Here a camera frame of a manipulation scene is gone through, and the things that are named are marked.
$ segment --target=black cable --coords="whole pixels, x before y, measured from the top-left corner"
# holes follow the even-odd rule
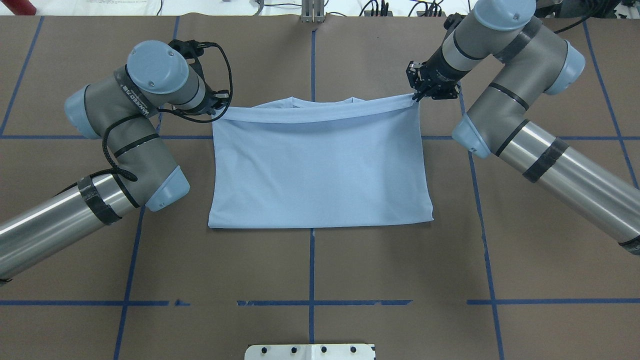
[[[594,16],[596,13],[598,13],[604,7],[604,4],[606,4],[606,3],[607,3],[606,1],[601,1],[600,4],[598,4],[597,1],[594,1],[593,2],[594,7],[587,15],[583,15],[580,18],[580,20],[574,22],[573,24],[571,24],[569,26],[565,26],[560,30],[554,31],[554,34],[560,34],[563,31],[567,31],[569,29],[574,28],[575,26],[578,26],[578,25],[582,24],[583,22],[587,21],[588,18],[590,18],[590,17]]]
[[[231,105],[231,99],[234,96],[234,80],[233,80],[233,76],[231,74],[231,65],[229,65],[229,59],[227,58],[227,54],[225,54],[225,51],[222,49],[222,47],[214,42],[205,42],[205,45],[211,46],[211,47],[215,47],[218,50],[220,50],[220,53],[222,54],[222,57],[225,59],[225,63],[227,64],[227,70],[229,71],[229,99],[227,101],[227,105],[225,105],[225,109],[222,110],[222,112],[220,114],[218,114],[216,117],[214,117],[213,119],[210,120],[198,120],[198,119],[194,119],[192,117],[188,117],[182,113],[180,113],[179,111],[175,111],[175,110],[169,110],[169,109],[158,109],[159,112],[161,113],[170,113],[173,114],[177,117],[181,117],[184,120],[189,120],[191,122],[197,122],[199,124],[208,124],[210,122],[214,122],[218,119],[220,119],[229,109],[229,106]]]
[[[364,4],[364,6],[362,7],[362,11],[358,16],[362,16],[362,14],[364,14],[364,10],[367,8],[369,4],[371,4],[371,15],[373,15],[373,3],[378,4],[378,0],[369,0],[368,3]]]
[[[427,8],[427,10],[421,16],[423,16],[423,17],[431,16],[431,11],[435,8],[435,6],[436,6],[436,3],[432,2],[431,5],[429,6],[429,8]]]
[[[409,15],[407,15],[407,17],[411,16],[411,14],[413,13],[413,9],[415,9],[415,7],[420,5],[420,4],[424,4],[424,12],[425,13],[429,10],[429,3],[427,3],[426,1],[416,1],[415,4],[413,5],[413,8],[411,8],[411,10],[409,10]]]
[[[111,158],[111,155],[109,153],[109,149],[107,148],[107,140],[109,139],[109,134],[111,132],[111,130],[113,130],[114,128],[116,128],[119,125],[124,124],[127,121],[136,119],[138,117],[141,117],[140,114],[135,114],[135,115],[131,115],[128,117],[124,117],[116,122],[114,122],[113,124],[109,125],[109,127],[107,127],[107,129],[104,131],[104,135],[102,137],[102,153],[104,154],[104,157],[107,159],[107,162],[109,163],[109,165],[111,165],[111,168],[105,169],[105,170],[100,170],[98,172],[94,172],[93,174],[89,175],[90,178],[94,178],[96,176],[100,176],[100,175],[104,175],[104,174],[115,174],[115,175],[120,175],[122,177],[124,177],[126,180],[132,181],[132,182],[136,182],[138,181],[138,177],[135,176],[131,171],[125,170],[121,167],[118,166],[118,164],[115,163],[115,161],[113,161],[113,159]],[[64,190],[62,190],[61,192],[57,193],[56,195],[60,195],[61,193],[73,188],[74,186],[77,186],[78,183],[73,183],[69,186],[67,186]]]
[[[167,109],[158,109],[158,112],[162,112],[162,113],[171,113],[177,117],[181,117],[185,120],[189,120],[192,122],[197,122],[197,123],[201,123],[201,124],[206,124],[206,123],[210,123],[210,122],[214,122],[218,119],[220,119],[229,109],[229,106],[231,105],[231,99],[234,96],[234,83],[233,83],[233,76],[231,74],[231,65],[229,64],[229,59],[227,58],[227,54],[225,54],[225,51],[222,49],[222,47],[214,42],[205,42],[204,45],[207,45],[206,47],[215,47],[218,50],[220,50],[220,53],[222,54],[222,57],[225,59],[225,63],[227,64],[227,70],[229,71],[229,98],[227,101],[227,105],[225,105],[225,109],[215,118],[211,119],[211,120],[198,120],[198,119],[193,119],[191,117],[187,117],[177,111],[173,111],[173,110],[167,110]],[[118,166],[118,164],[115,163],[115,161],[113,161],[113,159],[111,158],[111,155],[109,153],[109,149],[107,147],[107,140],[109,139],[109,134],[111,133],[111,130],[113,130],[114,128],[116,128],[119,125],[124,124],[127,121],[136,119],[138,117],[141,117],[140,114],[135,114],[135,115],[131,115],[128,117],[124,117],[116,122],[114,122],[113,124],[111,124],[109,127],[107,127],[107,129],[104,131],[104,135],[102,136],[102,153],[104,154],[104,157],[107,159],[107,162],[109,163],[109,165],[111,165],[111,168],[105,169],[105,170],[100,170],[98,172],[94,172],[93,174],[90,174],[89,177],[90,178],[94,178],[96,176],[100,176],[100,175],[105,175],[105,174],[115,174],[115,175],[120,175],[122,177],[124,177],[126,180],[135,182],[138,180],[138,177],[135,176],[132,172],[125,170],[121,167]],[[66,187],[64,190],[62,190],[61,192],[57,193],[56,195],[60,195],[61,193],[73,188],[74,186],[77,186],[77,183],[73,183],[71,185],[69,185],[68,187]]]
[[[294,3],[280,3],[280,4],[265,4],[264,6],[285,6],[285,5],[289,5],[289,6],[298,6],[298,7],[302,7],[302,5],[300,4],[294,4]]]

